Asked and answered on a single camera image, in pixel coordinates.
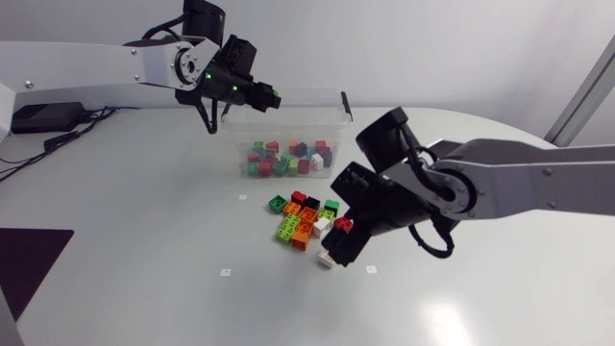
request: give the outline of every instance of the white wall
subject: white wall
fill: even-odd
[[[612,0],[215,1],[274,85],[335,86],[356,106],[465,111],[543,136],[615,33]],[[182,0],[4,1],[0,39],[122,44]],[[148,86],[20,97],[176,107]]]

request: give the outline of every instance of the white lego brick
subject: white lego brick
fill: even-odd
[[[321,170],[325,167],[325,160],[320,154],[314,154],[311,156],[311,167],[314,170]]]
[[[329,251],[322,250],[318,254],[318,261],[326,265],[329,269],[333,268],[335,261],[329,256]]]
[[[312,234],[317,238],[325,236],[325,234],[331,229],[331,221],[327,217],[321,217],[318,221],[314,222],[314,229]]]

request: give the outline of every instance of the black cable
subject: black cable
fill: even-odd
[[[162,23],[158,26],[155,26],[154,28],[148,30],[147,32],[145,32],[145,34],[143,35],[143,39],[146,38],[152,38],[153,35],[165,30],[165,29],[170,29],[178,24],[180,24],[181,22],[185,21],[188,18],[188,14],[184,13],[182,15],[180,15],[179,17],[173,19],[173,20],[169,20],[166,23]]]

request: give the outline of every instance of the black mat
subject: black mat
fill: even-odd
[[[73,234],[70,230],[0,229],[0,286],[15,321]]]

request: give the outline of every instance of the orange lego brick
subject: orange lego brick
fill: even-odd
[[[299,211],[301,211],[301,205],[295,202],[288,202],[286,207],[284,207],[284,209],[282,210],[282,214],[284,216],[287,216],[289,214],[299,215]]]
[[[303,232],[295,231],[290,238],[290,246],[301,251],[308,249],[309,235]]]
[[[296,232],[301,232],[307,234],[307,236],[311,236],[311,231],[314,229],[314,223],[301,219],[299,221],[299,225],[295,229]]]
[[[316,221],[316,217],[318,216],[318,211],[312,209],[312,208],[308,208],[305,207],[303,210],[301,210],[301,212],[299,213],[299,217],[301,217],[302,219],[314,223]]]

